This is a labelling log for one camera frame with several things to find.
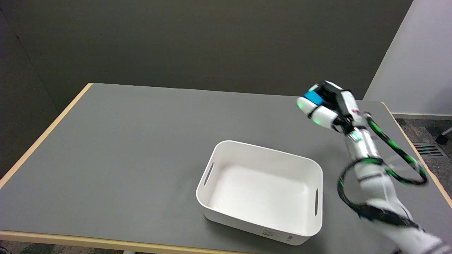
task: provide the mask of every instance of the black cable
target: black cable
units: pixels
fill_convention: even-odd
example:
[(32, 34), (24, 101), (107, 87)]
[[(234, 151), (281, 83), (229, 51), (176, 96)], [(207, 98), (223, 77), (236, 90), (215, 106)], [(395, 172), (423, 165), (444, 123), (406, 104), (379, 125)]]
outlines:
[[(386, 143), (388, 144), (399, 156), (401, 156), (416, 172), (419, 173), (422, 180), (416, 180), (416, 179), (407, 179), (399, 176), (391, 169), (387, 168), (386, 172), (394, 177), (397, 181), (408, 184), (408, 185), (425, 185), (428, 182), (428, 178), (425, 174), (425, 170), (419, 165), (419, 163), (413, 159), (411, 156), (406, 154), (401, 148), (398, 147), (386, 134), (384, 134), (381, 129), (378, 127), (378, 125), (373, 121), (370, 114), (366, 117), (366, 120), (370, 126), (370, 128)], [(354, 203), (348, 199), (348, 197), (345, 195), (344, 192), (344, 179), (347, 173), (352, 170), (356, 164), (358, 163), (364, 163), (364, 164), (377, 164), (386, 166), (383, 159), (381, 158), (375, 158), (375, 157), (369, 157), (369, 158), (362, 158), (359, 160), (355, 160), (349, 165), (345, 167), (345, 169), (342, 171), (341, 175), (338, 178), (337, 183), (337, 191), (339, 194), (339, 197), (342, 199), (342, 201), (348, 205), (353, 211), (355, 211), (358, 216), (366, 218), (370, 221), (381, 221), (387, 224), (391, 224), (394, 226), (403, 226), (403, 227), (414, 227), (420, 230), (423, 230), (417, 223), (410, 220), (407, 216), (399, 215), (398, 213), (395, 213), (393, 211), (387, 210), (387, 209), (381, 209), (378, 207), (374, 207), (371, 205), (368, 205), (366, 203)]]

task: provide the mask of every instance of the gray table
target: gray table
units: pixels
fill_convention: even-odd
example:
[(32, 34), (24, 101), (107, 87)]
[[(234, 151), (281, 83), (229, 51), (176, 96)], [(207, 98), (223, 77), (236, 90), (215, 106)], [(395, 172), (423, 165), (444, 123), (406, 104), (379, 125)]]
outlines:
[[(363, 225), (336, 193), (350, 162), (343, 137), (308, 120), (295, 100), (89, 84), (1, 180), (0, 238), (163, 254), (390, 253), (393, 243)], [(359, 106), (416, 156), (382, 103)], [(317, 161), (324, 172), (320, 233), (291, 246), (207, 220), (195, 189), (223, 140)], [(394, 155), (377, 145), (384, 158)], [(353, 198), (364, 199), (353, 177), (347, 184)], [(416, 222), (452, 242), (450, 200), (435, 182), (395, 187)]]

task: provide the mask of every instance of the green led light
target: green led light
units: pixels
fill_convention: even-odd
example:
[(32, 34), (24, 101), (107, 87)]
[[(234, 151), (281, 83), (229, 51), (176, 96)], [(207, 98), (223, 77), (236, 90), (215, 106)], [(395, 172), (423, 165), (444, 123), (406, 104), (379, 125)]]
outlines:
[(360, 140), (361, 139), (361, 135), (359, 135), (357, 132), (354, 132), (352, 135), (353, 135), (353, 138), (355, 140)]

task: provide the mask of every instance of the carpet floor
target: carpet floor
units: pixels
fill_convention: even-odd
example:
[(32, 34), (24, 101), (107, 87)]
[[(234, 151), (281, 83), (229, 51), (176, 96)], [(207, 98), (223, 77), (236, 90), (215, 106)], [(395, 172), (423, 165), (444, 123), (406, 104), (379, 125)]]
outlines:
[[(397, 119), (408, 138), (413, 143), (435, 143), (436, 137), (449, 127), (449, 120)], [(428, 168), (438, 177), (449, 196), (452, 196), (452, 141), (439, 145), (447, 154), (445, 158), (423, 158)], [(122, 251), (96, 249), (65, 245), (33, 244), (3, 241), (1, 243), (11, 254), (121, 254)]]

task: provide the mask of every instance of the chair wheel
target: chair wheel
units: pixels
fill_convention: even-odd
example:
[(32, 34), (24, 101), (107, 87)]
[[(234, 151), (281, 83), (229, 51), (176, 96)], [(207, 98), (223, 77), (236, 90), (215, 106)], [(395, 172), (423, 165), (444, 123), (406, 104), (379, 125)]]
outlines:
[(447, 137), (444, 136), (444, 135), (439, 135), (439, 136), (436, 138), (436, 142), (437, 142), (438, 144), (440, 144), (440, 145), (446, 144), (447, 141), (448, 141), (448, 139), (447, 139)]

